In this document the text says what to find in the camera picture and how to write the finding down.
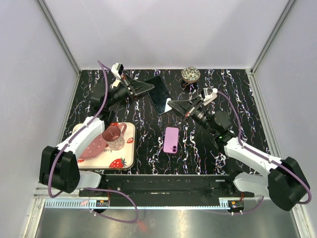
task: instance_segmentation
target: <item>white wall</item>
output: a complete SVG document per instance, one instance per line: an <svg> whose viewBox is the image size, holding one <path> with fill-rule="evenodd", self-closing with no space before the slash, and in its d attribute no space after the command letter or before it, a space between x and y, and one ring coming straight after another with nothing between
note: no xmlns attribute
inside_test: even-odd
<svg viewBox="0 0 317 238"><path fill-rule="evenodd" d="M287 0L46 0L82 69L250 68Z"/></svg>
<svg viewBox="0 0 317 238"><path fill-rule="evenodd" d="M0 1L0 237L16 238L75 73L34 0Z"/></svg>
<svg viewBox="0 0 317 238"><path fill-rule="evenodd" d="M299 0L276 36L256 77L284 158L298 160L313 201L317 228L317 2Z"/></svg>

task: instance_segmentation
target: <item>pink glass cup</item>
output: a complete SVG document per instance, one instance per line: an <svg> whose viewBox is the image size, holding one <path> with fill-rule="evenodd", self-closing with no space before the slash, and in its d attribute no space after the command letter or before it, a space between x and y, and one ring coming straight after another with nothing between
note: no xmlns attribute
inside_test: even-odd
<svg viewBox="0 0 317 238"><path fill-rule="evenodd" d="M127 124L121 123L118 126L111 125L103 132L103 138L107 142L111 150L122 149L125 143L123 135L126 129L127 129Z"/></svg>

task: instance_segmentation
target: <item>strawberry tray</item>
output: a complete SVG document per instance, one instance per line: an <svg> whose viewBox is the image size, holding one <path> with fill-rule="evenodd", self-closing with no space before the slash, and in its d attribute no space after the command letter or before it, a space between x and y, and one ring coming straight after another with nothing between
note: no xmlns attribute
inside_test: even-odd
<svg viewBox="0 0 317 238"><path fill-rule="evenodd" d="M97 157L91 159L78 159L79 169L101 169L101 170L127 170L134 165L135 159L135 138L136 130L135 125L130 122L127 124L127 130L124 134L125 144L121 150L113 151L108 146Z"/></svg>

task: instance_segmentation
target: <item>phone screen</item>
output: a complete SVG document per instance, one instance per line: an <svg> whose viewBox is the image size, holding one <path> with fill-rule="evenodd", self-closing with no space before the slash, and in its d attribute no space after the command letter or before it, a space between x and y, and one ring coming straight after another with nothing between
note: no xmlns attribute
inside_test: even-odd
<svg viewBox="0 0 317 238"><path fill-rule="evenodd" d="M146 80L147 83L153 84L154 89L148 92L156 112L161 115L172 108L167 104L171 101L168 90L159 76Z"/></svg>

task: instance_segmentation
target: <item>tabletop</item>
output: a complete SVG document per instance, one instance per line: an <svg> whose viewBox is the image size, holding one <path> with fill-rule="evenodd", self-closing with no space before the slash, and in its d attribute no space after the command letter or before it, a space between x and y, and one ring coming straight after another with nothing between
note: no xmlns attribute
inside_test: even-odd
<svg viewBox="0 0 317 238"><path fill-rule="evenodd" d="M188 100L200 94L204 87L214 87L225 93L236 108L242 122L243 140L250 145L269 153L261 119L253 97L253 92L243 69L199 69L201 77L197 83L183 81L180 69L124 70L131 78L145 81L159 75L165 83L172 100ZM108 83L115 78L107 71ZM101 70L83 70L72 103L63 139L72 132L73 127L84 121L91 104L92 88L104 83ZM192 119L184 120L173 111L159 116L148 95L136 100L127 98L112 106L116 115L114 122L134 123L137 130L135 164L124 171L103 171L106 174L169 174L169 175L210 175L225 174L229 164L246 172L252 170L236 160L229 160L218 152L211 142L211 136ZM224 110L233 122L231 130L237 134L237 120L229 103L219 95L208 105L213 112ZM163 152L165 128L179 128L178 152Z"/></svg>

